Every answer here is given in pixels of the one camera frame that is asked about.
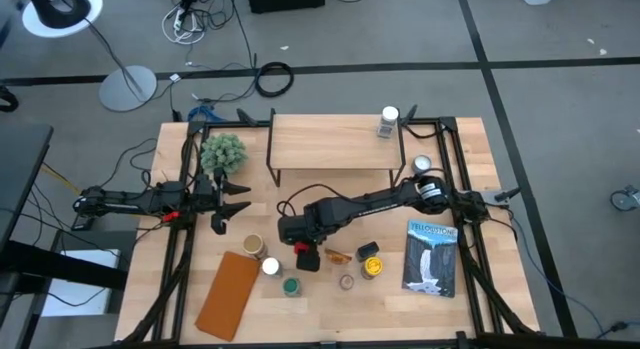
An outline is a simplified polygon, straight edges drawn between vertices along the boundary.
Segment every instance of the orange object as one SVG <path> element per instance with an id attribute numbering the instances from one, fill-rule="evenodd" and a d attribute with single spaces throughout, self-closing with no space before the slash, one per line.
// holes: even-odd
<path id="1" fill-rule="evenodd" d="M 351 261 L 351 257 L 342 253 L 339 253 L 335 250 L 331 250 L 331 249 L 324 249 L 324 253 L 327 255 L 327 258 L 333 263 L 333 264 L 347 264 L 348 262 Z"/>
<path id="2" fill-rule="evenodd" d="M 224 253 L 218 274 L 196 319 L 196 327 L 232 341 L 259 271 L 259 261 L 232 252 Z"/>

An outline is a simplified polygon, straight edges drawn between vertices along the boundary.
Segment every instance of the wooden tabletop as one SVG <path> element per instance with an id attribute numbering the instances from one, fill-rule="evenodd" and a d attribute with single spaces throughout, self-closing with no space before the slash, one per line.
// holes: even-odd
<path id="1" fill-rule="evenodd" d="M 380 138 L 380 115 L 276 114 L 273 169 L 399 169 L 400 140 Z"/>
<path id="2" fill-rule="evenodd" d="M 491 156 L 487 136 L 480 118 L 458 118 L 460 137 L 472 186 L 475 190 L 500 189 L 500 182 Z M 187 124 L 164 124 L 158 139 L 153 164 L 153 182 L 176 180 L 180 172 L 180 148 Z M 414 126 L 419 134 L 433 132 L 433 126 Z M 426 216 L 411 208 L 398 208 L 354 220 L 349 226 L 329 236 L 325 247 L 353 255 L 356 248 L 375 240 L 384 272 L 376 279 L 363 280 L 357 261 L 345 266 L 331 264 L 323 257 L 320 271 L 295 269 L 293 248 L 281 244 L 277 234 L 276 203 L 298 189 L 313 183 L 327 184 L 347 196 L 357 196 L 388 187 L 388 173 L 372 170 L 292 170 L 280 188 L 276 188 L 265 167 L 267 128 L 217 129 L 234 133 L 246 144 L 247 164 L 230 181 L 252 188 L 249 193 L 227 197 L 229 203 L 250 200 L 251 206 L 236 215 L 227 225 L 227 234 L 216 235 L 210 228 L 210 215 L 198 219 L 196 240 L 189 276 L 189 286 L 183 321 L 182 344 L 220 343 L 220 339 L 199 331 L 194 322 L 216 274 L 225 251 L 242 253 L 242 241 L 258 233 L 265 238 L 269 254 L 284 267 L 284 277 L 300 279 L 302 296 L 287 298 L 281 290 L 283 279 L 260 275 L 253 288 L 234 343 L 258 342 L 318 342 L 371 341 L 453 338 L 463 330 L 473 337 L 467 291 L 457 258 L 455 298 L 415 293 L 401 288 L 407 222 L 410 219 L 452 225 L 451 214 Z M 435 167 L 441 167 L 436 139 L 415 139 L 404 132 L 406 158 L 410 162 L 418 154 L 431 157 Z M 453 150 L 451 161 L 455 163 Z M 411 175 L 405 168 L 403 177 Z M 458 187 L 460 180 L 455 178 Z M 321 188 L 306 191 L 292 204 L 300 212 L 313 200 L 331 196 Z M 499 209 L 492 208 L 492 217 L 508 221 Z M 151 227 L 155 219 L 141 220 L 141 227 Z M 518 248 L 511 231 L 494 222 L 482 224 L 485 245 L 491 263 L 495 287 L 523 322 L 537 328 L 537 320 L 524 276 Z M 168 231 L 146 235 L 138 243 L 124 294 L 116 339 L 129 334 L 147 312 L 158 293 Z M 338 279 L 351 274 L 355 284 L 343 291 Z M 478 286 L 485 327 L 490 328 L 484 293 Z M 169 303 L 167 324 L 173 313 L 175 295 Z"/>

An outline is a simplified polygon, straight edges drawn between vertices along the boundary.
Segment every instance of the small potted plant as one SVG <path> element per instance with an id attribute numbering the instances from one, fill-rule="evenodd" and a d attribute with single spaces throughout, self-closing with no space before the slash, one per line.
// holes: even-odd
<path id="1" fill-rule="evenodd" d="M 202 143 L 200 165 L 207 174 L 222 168 L 227 175 L 233 174 L 247 161 L 247 148 L 235 134 L 210 136 Z"/>

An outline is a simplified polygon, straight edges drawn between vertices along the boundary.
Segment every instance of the book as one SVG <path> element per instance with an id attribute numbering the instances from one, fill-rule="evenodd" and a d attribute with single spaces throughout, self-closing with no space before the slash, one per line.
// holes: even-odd
<path id="1" fill-rule="evenodd" d="M 453 298 L 457 241 L 456 228 L 409 220 L 402 287 Z"/>

